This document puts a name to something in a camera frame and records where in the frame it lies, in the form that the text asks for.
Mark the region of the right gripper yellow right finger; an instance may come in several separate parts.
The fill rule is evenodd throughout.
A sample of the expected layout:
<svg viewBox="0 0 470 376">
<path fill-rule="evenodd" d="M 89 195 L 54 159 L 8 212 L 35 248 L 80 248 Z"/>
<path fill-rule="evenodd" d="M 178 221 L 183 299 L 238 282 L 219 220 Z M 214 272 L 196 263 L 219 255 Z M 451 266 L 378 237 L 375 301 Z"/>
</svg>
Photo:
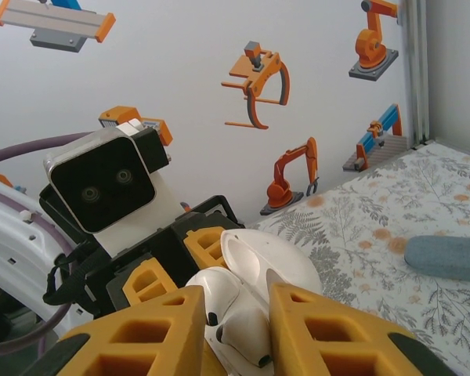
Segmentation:
<svg viewBox="0 0 470 376">
<path fill-rule="evenodd" d="M 393 322 L 286 283 L 269 289 L 276 375 L 452 375 Z"/>
</svg>

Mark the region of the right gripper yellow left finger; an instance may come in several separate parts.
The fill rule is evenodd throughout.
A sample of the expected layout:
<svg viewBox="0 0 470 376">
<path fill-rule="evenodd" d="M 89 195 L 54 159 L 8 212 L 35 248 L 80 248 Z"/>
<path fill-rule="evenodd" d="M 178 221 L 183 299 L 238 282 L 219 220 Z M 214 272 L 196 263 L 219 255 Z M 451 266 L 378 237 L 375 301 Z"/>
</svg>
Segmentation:
<svg viewBox="0 0 470 376">
<path fill-rule="evenodd" d="M 199 375 L 204 290 L 180 288 L 76 327 L 29 375 Z"/>
</svg>

